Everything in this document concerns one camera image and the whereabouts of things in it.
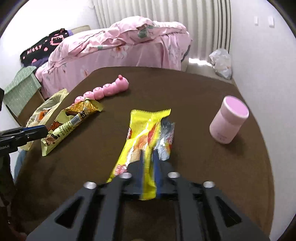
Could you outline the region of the brown table cloth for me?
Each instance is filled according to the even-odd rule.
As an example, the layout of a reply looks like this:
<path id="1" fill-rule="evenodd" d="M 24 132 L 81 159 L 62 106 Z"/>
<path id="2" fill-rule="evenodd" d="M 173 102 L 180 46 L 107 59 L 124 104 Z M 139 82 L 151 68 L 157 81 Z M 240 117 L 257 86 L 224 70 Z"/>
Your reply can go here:
<path id="1" fill-rule="evenodd" d="M 16 181 L 28 240 L 268 240 L 270 161 L 236 87 L 175 70 L 93 71 Z"/>

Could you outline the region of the pink cylindrical cup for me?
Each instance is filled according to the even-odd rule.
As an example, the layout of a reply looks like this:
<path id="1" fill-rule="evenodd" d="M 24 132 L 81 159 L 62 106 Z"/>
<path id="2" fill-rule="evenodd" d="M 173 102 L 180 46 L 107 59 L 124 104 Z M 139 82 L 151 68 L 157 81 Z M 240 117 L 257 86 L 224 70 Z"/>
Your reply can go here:
<path id="1" fill-rule="evenodd" d="M 220 109 L 213 118 L 209 132 L 221 144 L 229 144 L 249 117 L 245 103 L 234 96 L 225 96 Z"/>

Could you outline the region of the clear plastic bag on floor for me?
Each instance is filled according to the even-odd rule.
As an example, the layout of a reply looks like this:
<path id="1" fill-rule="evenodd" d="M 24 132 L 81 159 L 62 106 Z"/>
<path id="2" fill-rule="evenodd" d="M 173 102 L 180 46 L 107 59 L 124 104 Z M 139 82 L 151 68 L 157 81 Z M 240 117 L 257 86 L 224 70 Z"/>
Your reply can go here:
<path id="1" fill-rule="evenodd" d="M 232 77 L 231 57 L 226 49 L 219 48 L 209 55 L 215 73 L 230 80 Z"/>

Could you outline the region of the pink floral bed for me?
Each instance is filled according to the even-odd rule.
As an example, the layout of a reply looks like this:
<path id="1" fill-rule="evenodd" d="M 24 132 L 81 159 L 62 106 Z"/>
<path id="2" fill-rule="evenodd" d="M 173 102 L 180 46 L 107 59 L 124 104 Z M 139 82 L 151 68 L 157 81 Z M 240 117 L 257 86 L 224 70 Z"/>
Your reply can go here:
<path id="1" fill-rule="evenodd" d="M 108 28 L 65 38 L 35 73 L 41 94 L 73 90 L 93 71 L 104 67 L 154 67 L 180 71 L 192 38 L 179 22 L 130 16 Z"/>

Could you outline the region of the pink caterpillar toy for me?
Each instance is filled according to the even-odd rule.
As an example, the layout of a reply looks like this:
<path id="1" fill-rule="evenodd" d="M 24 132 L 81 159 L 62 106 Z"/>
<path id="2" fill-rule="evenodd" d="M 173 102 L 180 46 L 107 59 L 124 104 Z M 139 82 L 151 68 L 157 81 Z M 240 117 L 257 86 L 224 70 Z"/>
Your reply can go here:
<path id="1" fill-rule="evenodd" d="M 75 98 L 74 103 L 84 101 L 86 99 L 101 100 L 104 97 L 116 95 L 120 92 L 128 90 L 129 82 L 122 75 L 118 75 L 116 80 L 112 83 L 107 83 L 103 87 L 95 87 L 92 91 L 85 92 L 82 96 Z"/>

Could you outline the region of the yellow brown snack wrapper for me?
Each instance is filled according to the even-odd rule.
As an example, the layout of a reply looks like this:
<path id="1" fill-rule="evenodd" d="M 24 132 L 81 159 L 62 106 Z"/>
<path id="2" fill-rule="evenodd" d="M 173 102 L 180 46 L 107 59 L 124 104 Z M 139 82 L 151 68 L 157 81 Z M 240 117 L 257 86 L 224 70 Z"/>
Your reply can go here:
<path id="1" fill-rule="evenodd" d="M 47 156 L 89 116 L 102 110 L 101 103 L 87 98 L 60 111 L 49 127 L 48 135 L 41 139 L 42 156 Z"/>

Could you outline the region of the yellow plastic trash bag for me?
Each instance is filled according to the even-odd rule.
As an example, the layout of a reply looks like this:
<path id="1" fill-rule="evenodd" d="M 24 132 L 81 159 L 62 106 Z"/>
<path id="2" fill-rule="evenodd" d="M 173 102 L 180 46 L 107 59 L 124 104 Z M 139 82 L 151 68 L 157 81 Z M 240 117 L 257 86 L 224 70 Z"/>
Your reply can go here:
<path id="1" fill-rule="evenodd" d="M 21 111 L 18 120 L 24 127 L 45 125 L 67 95 L 67 89 L 62 89 L 43 101 L 40 92 L 37 91 Z"/>

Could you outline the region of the green checkered nightstand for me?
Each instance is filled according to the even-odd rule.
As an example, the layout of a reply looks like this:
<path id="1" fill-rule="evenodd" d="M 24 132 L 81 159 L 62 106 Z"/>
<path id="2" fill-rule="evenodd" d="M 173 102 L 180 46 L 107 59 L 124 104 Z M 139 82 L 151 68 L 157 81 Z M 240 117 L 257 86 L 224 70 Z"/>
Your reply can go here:
<path id="1" fill-rule="evenodd" d="M 20 69 L 4 90 L 4 104 L 20 126 L 25 126 L 34 111 L 45 102 L 35 66 Z"/>

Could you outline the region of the beige pleated curtain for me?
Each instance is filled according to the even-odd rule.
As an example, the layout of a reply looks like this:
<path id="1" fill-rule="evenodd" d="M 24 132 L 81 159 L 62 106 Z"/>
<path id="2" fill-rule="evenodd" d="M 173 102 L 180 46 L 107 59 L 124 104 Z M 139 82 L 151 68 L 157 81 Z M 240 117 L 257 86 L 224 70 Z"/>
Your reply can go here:
<path id="1" fill-rule="evenodd" d="M 101 28 L 129 16 L 143 16 L 159 22 L 179 22 L 192 38 L 190 58 L 208 60 L 219 49 L 230 49 L 230 1 L 91 1 Z"/>

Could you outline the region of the black hello kitty blanket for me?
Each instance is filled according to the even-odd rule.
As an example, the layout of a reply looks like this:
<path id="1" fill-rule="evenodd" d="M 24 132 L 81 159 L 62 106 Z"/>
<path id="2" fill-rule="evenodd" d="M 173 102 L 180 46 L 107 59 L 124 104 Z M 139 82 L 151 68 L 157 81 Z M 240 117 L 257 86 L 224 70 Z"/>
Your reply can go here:
<path id="1" fill-rule="evenodd" d="M 56 30 L 39 42 L 29 47 L 20 55 L 21 64 L 24 67 L 35 66 L 39 68 L 49 59 L 50 54 L 56 47 L 67 37 L 72 36 L 71 30 L 60 29 Z"/>

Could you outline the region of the beige bed headboard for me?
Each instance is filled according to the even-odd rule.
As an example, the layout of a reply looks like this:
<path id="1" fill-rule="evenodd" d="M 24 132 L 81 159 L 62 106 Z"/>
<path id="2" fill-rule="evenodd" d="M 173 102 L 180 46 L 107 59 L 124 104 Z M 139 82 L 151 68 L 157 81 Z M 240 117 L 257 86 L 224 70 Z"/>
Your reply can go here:
<path id="1" fill-rule="evenodd" d="M 74 34 L 77 34 L 77 33 L 80 33 L 80 32 L 85 32 L 85 31 L 89 31 L 89 30 L 91 30 L 90 26 L 89 25 L 84 25 L 84 26 L 81 26 L 81 27 L 73 28 L 70 31 L 74 35 Z"/>

